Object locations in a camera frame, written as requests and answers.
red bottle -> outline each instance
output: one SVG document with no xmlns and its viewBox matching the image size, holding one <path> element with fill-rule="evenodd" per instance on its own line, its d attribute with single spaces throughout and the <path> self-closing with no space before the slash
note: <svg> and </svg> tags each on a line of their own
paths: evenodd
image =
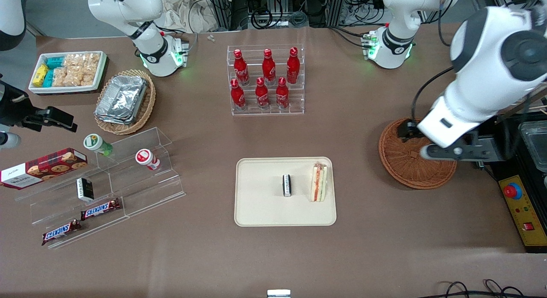
<svg viewBox="0 0 547 298">
<path fill-rule="evenodd" d="M 275 62 L 272 59 L 272 50 L 264 50 L 264 61 L 262 61 L 262 73 L 267 86 L 273 86 L 276 83 L 275 79 Z"/>
<path fill-rule="evenodd" d="M 243 89 L 240 88 L 238 80 L 232 79 L 230 82 L 232 86 L 232 100 L 234 101 L 234 107 L 236 111 L 244 111 L 247 109 L 247 103 L 245 103 L 245 96 Z"/>
<path fill-rule="evenodd" d="M 243 54 L 241 54 L 241 50 L 239 49 L 234 50 L 234 57 L 236 58 L 234 62 L 236 77 L 242 86 L 246 86 L 249 84 L 249 69 L 247 68 L 247 62 L 245 62 Z"/>
<path fill-rule="evenodd" d="M 277 90 L 275 92 L 277 106 L 281 110 L 287 109 L 289 107 L 289 88 L 287 88 L 285 84 L 285 78 L 280 77 L 279 85 L 277 86 Z"/>
<path fill-rule="evenodd" d="M 298 59 L 297 47 L 291 48 L 289 59 L 287 60 L 287 82 L 295 84 L 298 81 L 300 72 L 300 60 Z"/>
<path fill-rule="evenodd" d="M 256 101 L 258 102 L 258 107 L 261 110 L 267 110 L 270 108 L 270 101 L 268 100 L 268 88 L 264 86 L 264 78 L 258 77 L 256 79 Z"/>
</svg>

white storage tray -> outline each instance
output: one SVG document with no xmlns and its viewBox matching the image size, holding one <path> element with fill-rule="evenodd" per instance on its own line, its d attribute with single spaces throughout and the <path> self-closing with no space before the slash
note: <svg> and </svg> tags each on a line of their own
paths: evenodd
<svg viewBox="0 0 547 298">
<path fill-rule="evenodd" d="M 329 167 L 323 202 L 310 202 L 313 165 Z M 282 176 L 292 196 L 283 197 Z M 332 162 L 325 156 L 244 158 L 236 167 L 234 220 L 238 226 L 330 226 L 336 222 Z"/>
<path fill-rule="evenodd" d="M 41 64 L 45 64 L 45 60 L 48 58 L 55 58 L 57 56 L 65 56 L 67 54 L 84 54 L 87 52 L 96 52 L 101 54 L 99 58 L 99 64 L 97 66 L 97 71 L 95 72 L 95 78 L 93 84 L 90 86 L 61 86 L 61 87 L 50 87 L 50 88 L 40 88 L 35 86 L 32 83 L 32 80 Z M 58 53 L 44 53 L 41 54 L 36 62 L 34 71 L 32 72 L 31 81 L 29 83 L 29 91 L 35 93 L 36 95 L 64 95 L 64 94 L 81 94 L 89 91 L 96 90 L 101 83 L 102 74 L 104 72 L 104 66 L 106 65 L 107 56 L 103 51 L 91 50 L 91 51 L 80 51 L 80 52 L 58 52 Z"/>
</svg>

wicker basket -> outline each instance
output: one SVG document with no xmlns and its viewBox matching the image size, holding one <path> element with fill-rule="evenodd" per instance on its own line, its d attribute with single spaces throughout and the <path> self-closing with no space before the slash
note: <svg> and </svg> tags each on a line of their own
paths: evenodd
<svg viewBox="0 0 547 298">
<path fill-rule="evenodd" d="M 454 175 L 456 161 L 423 159 L 420 149 L 431 144 L 428 138 L 414 138 L 403 143 L 397 136 L 397 127 L 407 119 L 392 122 L 379 137 L 378 151 L 383 166 L 393 178 L 414 189 L 444 185 Z"/>
<path fill-rule="evenodd" d="M 145 95 L 141 103 L 141 107 L 138 111 L 137 121 L 135 121 L 135 123 L 131 125 L 113 124 L 113 123 L 107 123 L 105 121 L 101 121 L 100 119 L 95 117 L 95 121 L 97 121 L 97 124 L 102 130 L 122 136 L 122 135 L 132 134 L 136 132 L 137 130 L 141 129 L 144 126 L 146 121 L 148 121 L 150 114 L 152 114 L 152 108 L 154 107 L 154 102 L 156 101 L 156 88 L 154 87 L 154 83 L 152 82 L 152 79 L 150 79 L 150 76 L 148 76 L 148 74 L 146 74 L 145 72 L 142 72 L 141 70 L 122 71 L 119 74 L 117 74 L 117 76 L 120 76 L 120 75 L 121 76 L 139 76 L 148 82 Z M 108 82 L 103 86 L 103 89 L 101 90 L 101 94 L 99 95 L 99 98 L 97 101 L 97 105 L 101 102 L 101 99 L 104 96 L 104 91 L 106 91 L 108 84 L 110 84 L 113 78 L 114 77 L 108 80 Z"/>
</svg>

cloth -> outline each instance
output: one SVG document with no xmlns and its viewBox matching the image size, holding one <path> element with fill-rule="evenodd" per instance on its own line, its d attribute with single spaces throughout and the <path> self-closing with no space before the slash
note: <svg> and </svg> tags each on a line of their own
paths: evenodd
<svg viewBox="0 0 547 298">
<path fill-rule="evenodd" d="M 203 33 L 218 28 L 210 0 L 162 0 L 162 2 L 165 14 L 162 27 L 166 29 Z"/>
</svg>

table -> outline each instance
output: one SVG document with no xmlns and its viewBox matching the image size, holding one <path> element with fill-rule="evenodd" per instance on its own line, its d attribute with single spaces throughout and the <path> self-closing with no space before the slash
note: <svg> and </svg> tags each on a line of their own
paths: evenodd
<svg viewBox="0 0 547 298">
<path fill-rule="evenodd" d="M 457 27 L 446 26 L 449 40 Z M 391 121 L 409 115 L 416 90 L 450 65 L 436 24 L 423 25 L 412 56 L 396 70 L 363 60 L 359 49 L 327 29 L 246 30 L 200 35 L 188 67 L 154 78 L 158 99 L 142 130 L 158 126 L 171 140 L 172 161 L 187 195 L 57 251 L 41 247 L 29 206 L 1 189 L 0 291 L 6 297 L 264 297 L 287 288 L 295 298 L 412 298 L 482 279 L 545 295 L 547 255 L 524 254 L 495 181 L 459 163 L 443 187 L 404 187 L 383 168 L 377 140 Z M 306 44 L 306 113 L 232 117 L 227 93 L 228 45 Z M 38 53 L 103 50 L 107 78 L 142 69 L 129 38 L 37 37 Z M 453 80 L 432 83 L 418 114 Z M 0 167 L 53 150 L 82 149 L 98 132 L 96 95 L 32 96 L 75 115 L 76 135 L 17 129 L 22 145 L 1 152 Z M 333 162 L 338 219 L 328 227 L 238 227 L 235 167 L 241 158 L 327 156 Z"/>
</svg>

